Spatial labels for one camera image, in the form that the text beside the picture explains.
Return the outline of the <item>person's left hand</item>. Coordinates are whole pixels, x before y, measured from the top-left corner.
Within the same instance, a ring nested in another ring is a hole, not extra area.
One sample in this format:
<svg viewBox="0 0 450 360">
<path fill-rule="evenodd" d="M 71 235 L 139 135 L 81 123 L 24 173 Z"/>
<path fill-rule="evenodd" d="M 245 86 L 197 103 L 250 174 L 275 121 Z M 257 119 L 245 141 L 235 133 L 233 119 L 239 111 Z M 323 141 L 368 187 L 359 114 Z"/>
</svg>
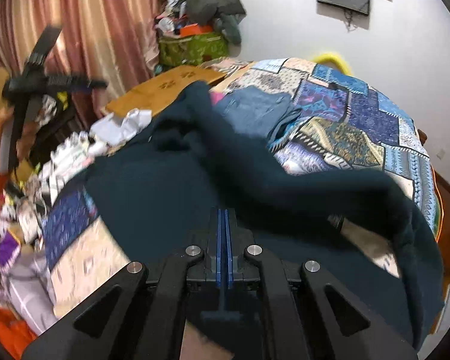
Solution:
<svg viewBox="0 0 450 360">
<path fill-rule="evenodd" d="M 0 110 L 0 174 L 28 157 L 39 127 L 37 122 L 25 122 L 15 115 L 13 107 Z"/>
</svg>

